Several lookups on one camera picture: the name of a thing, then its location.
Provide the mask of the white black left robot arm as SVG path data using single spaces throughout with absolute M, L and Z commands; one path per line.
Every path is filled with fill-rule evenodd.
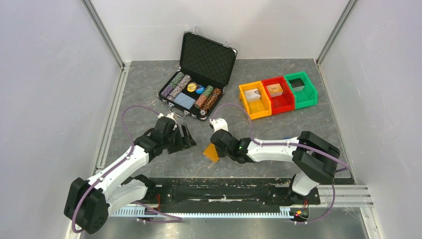
M 168 154 L 195 146 L 185 123 L 177 124 L 171 115 L 160 115 L 153 128 L 133 139 L 128 150 L 107 168 L 90 177 L 78 177 L 70 186 L 64 215 L 72 221 L 75 233 L 94 234 L 108 217 L 122 207 L 156 198 L 156 183 L 144 175 L 132 174 L 163 151 Z

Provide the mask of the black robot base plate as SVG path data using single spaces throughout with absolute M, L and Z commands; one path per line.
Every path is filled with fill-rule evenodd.
M 287 178 L 150 178 L 140 202 L 164 213 L 275 213 L 319 205 L 317 188 L 298 196 Z

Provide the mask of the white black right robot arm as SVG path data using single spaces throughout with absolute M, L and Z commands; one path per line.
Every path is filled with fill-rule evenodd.
M 240 164 L 279 161 L 295 164 L 296 174 L 287 190 L 293 203 L 302 202 L 313 188 L 334 182 L 340 150 L 310 131 L 282 140 L 236 139 L 219 129 L 211 136 L 218 156 L 229 157 Z

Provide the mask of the orange leather card holder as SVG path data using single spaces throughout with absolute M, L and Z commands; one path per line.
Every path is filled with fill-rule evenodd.
M 219 161 L 220 157 L 218 156 L 217 149 L 214 144 L 210 143 L 207 148 L 203 151 L 203 155 L 212 161 L 213 163 L 216 163 Z

